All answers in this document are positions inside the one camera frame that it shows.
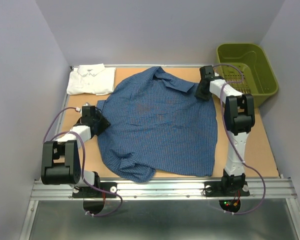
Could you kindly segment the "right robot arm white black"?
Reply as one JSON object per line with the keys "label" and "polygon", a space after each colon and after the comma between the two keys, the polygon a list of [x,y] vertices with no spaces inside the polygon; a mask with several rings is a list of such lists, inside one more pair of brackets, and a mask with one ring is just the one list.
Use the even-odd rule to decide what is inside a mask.
{"label": "right robot arm white black", "polygon": [[215,74],[211,65],[201,67],[199,72],[201,79],[195,97],[203,101],[210,100],[213,95],[219,98],[224,107],[222,122],[229,142],[221,180],[206,182],[203,194],[206,197],[231,197],[237,193],[248,196],[244,156],[249,133],[255,125],[253,96],[233,88]]}

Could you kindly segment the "blue checkered long sleeve shirt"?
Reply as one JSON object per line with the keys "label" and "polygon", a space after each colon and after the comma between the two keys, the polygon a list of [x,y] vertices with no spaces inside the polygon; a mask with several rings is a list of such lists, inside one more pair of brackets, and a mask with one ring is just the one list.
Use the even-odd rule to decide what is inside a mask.
{"label": "blue checkered long sleeve shirt", "polygon": [[211,176],[218,123],[212,99],[195,97],[198,84],[154,66],[120,82],[96,106],[109,127],[97,138],[104,165],[143,183],[156,171]]}

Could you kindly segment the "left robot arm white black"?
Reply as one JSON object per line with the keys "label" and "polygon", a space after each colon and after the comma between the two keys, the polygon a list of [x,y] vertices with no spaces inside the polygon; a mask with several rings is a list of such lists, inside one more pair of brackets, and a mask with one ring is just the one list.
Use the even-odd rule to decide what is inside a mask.
{"label": "left robot arm white black", "polygon": [[44,136],[40,178],[45,185],[84,187],[85,193],[96,197],[101,193],[100,177],[95,171],[85,170],[85,142],[99,136],[111,124],[94,105],[67,107],[63,111],[70,109],[81,117],[69,131],[58,133],[52,140]]}

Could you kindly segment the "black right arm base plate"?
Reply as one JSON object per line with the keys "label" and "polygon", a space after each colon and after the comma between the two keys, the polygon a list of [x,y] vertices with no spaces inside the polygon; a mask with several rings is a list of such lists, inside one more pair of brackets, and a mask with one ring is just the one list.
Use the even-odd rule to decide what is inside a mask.
{"label": "black right arm base plate", "polygon": [[245,182],[243,185],[240,184],[223,184],[221,180],[219,181],[206,181],[204,182],[204,188],[202,191],[203,195],[208,198],[215,197],[248,197],[250,196],[250,191]]}

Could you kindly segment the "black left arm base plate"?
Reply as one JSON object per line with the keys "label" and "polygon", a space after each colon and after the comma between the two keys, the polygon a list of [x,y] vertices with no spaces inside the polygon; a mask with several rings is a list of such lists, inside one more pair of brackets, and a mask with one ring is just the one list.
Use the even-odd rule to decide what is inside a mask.
{"label": "black left arm base plate", "polygon": [[72,191],[72,197],[74,199],[114,199],[116,196],[111,190],[115,193],[117,192],[117,183],[116,182],[101,182],[100,187],[103,191],[110,193],[100,192],[89,186],[76,187]]}

